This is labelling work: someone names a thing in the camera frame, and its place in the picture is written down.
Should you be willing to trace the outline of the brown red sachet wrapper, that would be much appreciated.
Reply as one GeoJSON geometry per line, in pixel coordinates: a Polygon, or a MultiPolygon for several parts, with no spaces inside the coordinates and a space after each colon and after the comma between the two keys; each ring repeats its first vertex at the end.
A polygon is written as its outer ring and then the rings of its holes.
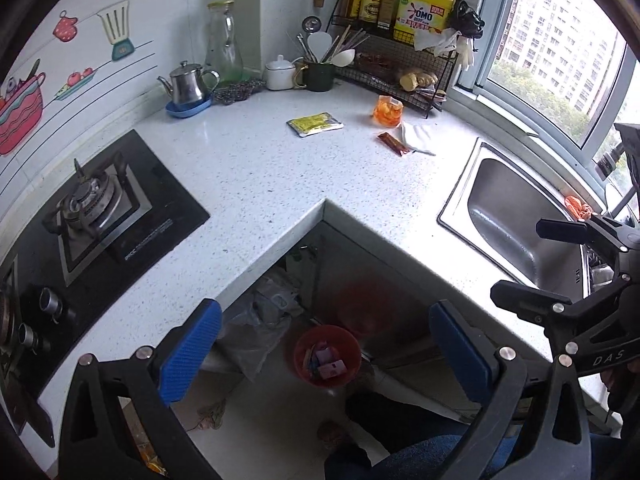
{"type": "Polygon", "coordinates": [[[380,133],[378,135],[378,140],[398,156],[405,156],[411,152],[408,146],[405,146],[405,144],[400,142],[388,132],[380,133]]]}

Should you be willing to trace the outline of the orange transparent snack bag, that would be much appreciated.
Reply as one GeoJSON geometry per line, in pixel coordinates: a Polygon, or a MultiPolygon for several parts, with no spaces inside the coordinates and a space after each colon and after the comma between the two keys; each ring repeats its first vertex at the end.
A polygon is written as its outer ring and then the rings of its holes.
{"type": "Polygon", "coordinates": [[[404,104],[392,96],[379,96],[372,112],[373,119],[380,125],[396,128],[401,124],[404,104]]]}

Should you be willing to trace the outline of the yellow silver food packet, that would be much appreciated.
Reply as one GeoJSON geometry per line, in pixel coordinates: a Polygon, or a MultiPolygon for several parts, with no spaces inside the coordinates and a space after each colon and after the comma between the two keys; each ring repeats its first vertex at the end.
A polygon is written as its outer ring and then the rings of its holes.
{"type": "Polygon", "coordinates": [[[291,119],[286,124],[300,138],[344,128],[342,122],[327,112],[291,119]]]}

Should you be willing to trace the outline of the red plastic trash bin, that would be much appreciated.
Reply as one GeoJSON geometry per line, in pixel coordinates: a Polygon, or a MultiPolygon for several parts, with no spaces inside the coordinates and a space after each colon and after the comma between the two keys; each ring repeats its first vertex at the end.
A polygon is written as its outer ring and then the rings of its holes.
{"type": "Polygon", "coordinates": [[[360,345],[344,328],[319,325],[297,339],[292,363],[303,382],[322,389],[340,388],[360,371],[360,345]]]}

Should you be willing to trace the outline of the orange cloth at sink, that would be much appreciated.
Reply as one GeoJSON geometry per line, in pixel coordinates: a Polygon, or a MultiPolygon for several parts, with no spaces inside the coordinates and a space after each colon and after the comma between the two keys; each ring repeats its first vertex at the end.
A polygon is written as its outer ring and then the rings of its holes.
{"type": "Polygon", "coordinates": [[[577,221],[589,220],[593,214],[591,206],[580,198],[569,195],[564,198],[566,210],[577,221]]]}

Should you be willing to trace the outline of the stainless steel sink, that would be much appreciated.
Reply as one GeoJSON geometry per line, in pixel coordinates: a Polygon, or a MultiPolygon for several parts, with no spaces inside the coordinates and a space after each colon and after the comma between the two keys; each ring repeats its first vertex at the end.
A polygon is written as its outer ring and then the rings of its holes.
{"type": "Polygon", "coordinates": [[[587,249],[536,232],[540,219],[568,218],[549,182],[521,159],[478,139],[437,222],[513,281],[577,301],[591,292],[587,249]]]}

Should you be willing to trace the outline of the white crumpled tissue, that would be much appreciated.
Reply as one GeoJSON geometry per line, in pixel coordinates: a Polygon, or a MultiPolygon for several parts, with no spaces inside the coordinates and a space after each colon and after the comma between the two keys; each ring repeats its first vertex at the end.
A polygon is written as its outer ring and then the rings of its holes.
{"type": "Polygon", "coordinates": [[[400,127],[401,142],[413,152],[436,155],[436,140],[423,126],[403,122],[400,127]]]}

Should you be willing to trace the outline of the white plastic shopping bag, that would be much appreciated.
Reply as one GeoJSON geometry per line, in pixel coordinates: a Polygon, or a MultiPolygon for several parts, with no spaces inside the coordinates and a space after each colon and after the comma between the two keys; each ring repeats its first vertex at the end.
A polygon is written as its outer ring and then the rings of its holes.
{"type": "Polygon", "coordinates": [[[254,382],[294,318],[304,313],[299,284],[282,269],[271,269],[224,311],[216,344],[254,382]]]}

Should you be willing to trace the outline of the ginger root pieces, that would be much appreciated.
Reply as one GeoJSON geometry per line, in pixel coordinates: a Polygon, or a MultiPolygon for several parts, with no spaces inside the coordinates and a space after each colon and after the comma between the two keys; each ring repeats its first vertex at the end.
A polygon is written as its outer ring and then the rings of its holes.
{"type": "Polygon", "coordinates": [[[413,92],[418,89],[426,89],[436,87],[438,78],[433,73],[425,73],[420,70],[404,73],[399,78],[399,84],[407,92],[413,92]]]}

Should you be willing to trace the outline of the black glass gas stove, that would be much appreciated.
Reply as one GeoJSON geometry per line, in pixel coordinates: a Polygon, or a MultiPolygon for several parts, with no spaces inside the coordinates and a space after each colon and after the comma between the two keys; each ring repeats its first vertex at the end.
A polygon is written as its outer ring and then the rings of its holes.
{"type": "Polygon", "coordinates": [[[1,393],[16,431],[55,445],[43,388],[96,320],[208,217],[137,131],[75,166],[1,265],[1,393]]]}

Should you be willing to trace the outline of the white plastic glove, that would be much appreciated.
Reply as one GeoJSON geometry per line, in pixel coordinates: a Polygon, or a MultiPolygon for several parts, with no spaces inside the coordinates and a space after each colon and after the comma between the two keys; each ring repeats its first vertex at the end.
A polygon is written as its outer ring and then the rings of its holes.
{"type": "Polygon", "coordinates": [[[462,70],[468,70],[474,65],[474,40],[466,38],[457,29],[446,28],[442,32],[417,30],[413,43],[414,50],[427,50],[435,56],[455,53],[462,70]]]}

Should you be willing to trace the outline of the black plastic bag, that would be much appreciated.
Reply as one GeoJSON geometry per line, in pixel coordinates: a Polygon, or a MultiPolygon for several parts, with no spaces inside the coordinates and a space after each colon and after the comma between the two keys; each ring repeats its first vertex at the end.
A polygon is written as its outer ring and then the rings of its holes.
{"type": "Polygon", "coordinates": [[[456,0],[449,13],[447,25],[462,37],[480,39],[484,34],[485,22],[465,0],[456,0]]]}

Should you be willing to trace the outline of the yellow OMO detergent bottle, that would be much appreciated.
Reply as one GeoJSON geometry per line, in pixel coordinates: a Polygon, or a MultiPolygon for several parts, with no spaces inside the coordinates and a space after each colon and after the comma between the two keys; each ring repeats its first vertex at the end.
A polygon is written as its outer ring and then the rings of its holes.
{"type": "Polygon", "coordinates": [[[416,32],[441,34],[456,0],[399,0],[393,38],[413,44],[416,32]]]}

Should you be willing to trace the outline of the dark soy sauce bottle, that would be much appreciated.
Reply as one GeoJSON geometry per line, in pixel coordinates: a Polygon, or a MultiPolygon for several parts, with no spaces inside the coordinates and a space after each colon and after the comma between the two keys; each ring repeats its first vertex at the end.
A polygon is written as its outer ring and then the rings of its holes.
{"type": "Polygon", "coordinates": [[[381,0],[378,9],[378,21],[376,28],[382,30],[386,34],[390,34],[393,30],[399,0],[381,0]]]}

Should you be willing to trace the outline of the dark green utensil mug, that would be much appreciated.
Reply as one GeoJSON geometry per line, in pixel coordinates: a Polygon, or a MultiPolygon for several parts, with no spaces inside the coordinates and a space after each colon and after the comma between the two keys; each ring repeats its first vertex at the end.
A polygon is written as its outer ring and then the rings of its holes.
{"type": "Polygon", "coordinates": [[[334,86],[336,67],[329,63],[299,60],[294,63],[294,88],[312,92],[327,92],[334,86]]]}

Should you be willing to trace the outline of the white rice spoon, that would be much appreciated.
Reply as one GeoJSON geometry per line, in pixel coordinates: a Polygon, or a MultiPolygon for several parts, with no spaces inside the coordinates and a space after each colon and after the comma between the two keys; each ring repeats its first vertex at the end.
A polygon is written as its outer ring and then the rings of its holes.
{"type": "Polygon", "coordinates": [[[333,38],[328,32],[312,32],[307,37],[307,46],[315,63],[324,59],[332,44],[333,38]]]}

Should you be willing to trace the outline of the white ceramic lidded jar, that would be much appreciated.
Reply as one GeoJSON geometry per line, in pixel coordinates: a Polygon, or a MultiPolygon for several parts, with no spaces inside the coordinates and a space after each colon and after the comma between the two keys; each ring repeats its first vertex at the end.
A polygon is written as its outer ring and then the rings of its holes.
{"type": "Polygon", "coordinates": [[[295,72],[295,64],[279,54],[275,60],[265,65],[264,79],[267,89],[270,91],[293,89],[295,72]]]}

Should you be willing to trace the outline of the metal ladle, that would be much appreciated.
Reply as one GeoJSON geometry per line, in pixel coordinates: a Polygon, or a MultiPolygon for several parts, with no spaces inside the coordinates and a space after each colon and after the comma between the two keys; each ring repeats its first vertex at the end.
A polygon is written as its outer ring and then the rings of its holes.
{"type": "Polygon", "coordinates": [[[306,16],[306,18],[303,19],[300,28],[302,31],[296,35],[297,41],[303,49],[304,57],[308,61],[315,63],[317,62],[317,57],[309,47],[308,39],[311,34],[318,32],[321,29],[321,20],[314,15],[306,16]]]}

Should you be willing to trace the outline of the blue plastic saucer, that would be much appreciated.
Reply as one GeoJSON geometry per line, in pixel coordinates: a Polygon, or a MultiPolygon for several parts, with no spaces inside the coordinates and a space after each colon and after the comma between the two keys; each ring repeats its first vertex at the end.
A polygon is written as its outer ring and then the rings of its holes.
{"type": "Polygon", "coordinates": [[[212,99],[206,99],[201,102],[189,105],[176,105],[174,102],[168,102],[165,106],[165,112],[173,118],[190,118],[212,106],[212,99]]]}

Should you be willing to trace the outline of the stainless steel teapot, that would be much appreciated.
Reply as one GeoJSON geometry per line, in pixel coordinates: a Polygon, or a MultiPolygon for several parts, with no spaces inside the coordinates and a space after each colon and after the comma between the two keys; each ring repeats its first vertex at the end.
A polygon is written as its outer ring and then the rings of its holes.
{"type": "Polygon", "coordinates": [[[210,99],[220,83],[220,75],[201,64],[182,61],[170,72],[169,79],[158,76],[157,80],[175,107],[188,108],[210,99]]]}

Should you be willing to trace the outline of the clear glass carafe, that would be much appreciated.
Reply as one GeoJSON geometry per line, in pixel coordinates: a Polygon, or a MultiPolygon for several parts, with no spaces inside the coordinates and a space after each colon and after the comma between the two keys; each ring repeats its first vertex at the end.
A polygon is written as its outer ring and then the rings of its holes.
{"type": "Polygon", "coordinates": [[[223,84],[235,84],[243,78],[244,65],[235,38],[233,0],[209,3],[208,44],[205,66],[220,76],[223,84]]]}

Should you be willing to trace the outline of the aluminium window frame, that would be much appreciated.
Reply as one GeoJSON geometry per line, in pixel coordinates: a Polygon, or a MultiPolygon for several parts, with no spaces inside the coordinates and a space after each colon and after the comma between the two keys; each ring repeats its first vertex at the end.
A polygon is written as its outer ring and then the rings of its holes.
{"type": "Polygon", "coordinates": [[[522,122],[599,191],[632,188],[626,156],[600,164],[639,120],[639,61],[598,0],[480,0],[475,64],[458,84],[522,122]]]}

